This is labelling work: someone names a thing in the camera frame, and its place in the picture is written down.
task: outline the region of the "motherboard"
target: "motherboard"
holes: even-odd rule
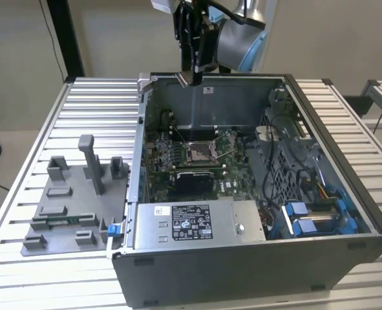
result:
[[[154,134],[146,144],[151,202],[258,200],[244,141],[232,128]]]

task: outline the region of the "blue latch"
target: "blue latch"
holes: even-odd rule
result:
[[[118,224],[111,224],[109,225],[109,228],[107,229],[107,236],[108,237],[120,237],[122,235],[122,227]]]

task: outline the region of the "white label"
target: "white label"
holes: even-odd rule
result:
[[[204,87],[204,94],[213,94],[214,88],[213,87]]]
[[[171,215],[171,207],[168,205],[157,205],[154,208],[154,215],[169,216]]]

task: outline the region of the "sticker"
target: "sticker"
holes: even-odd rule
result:
[[[175,241],[212,239],[209,205],[172,206],[172,238]]]
[[[204,94],[213,94],[214,88],[213,87],[204,87]]]
[[[171,215],[171,207],[168,205],[157,205],[154,208],[154,215],[169,216]]]

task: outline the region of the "warning label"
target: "warning label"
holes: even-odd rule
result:
[[[209,205],[172,206],[172,238],[176,241],[212,239]]]

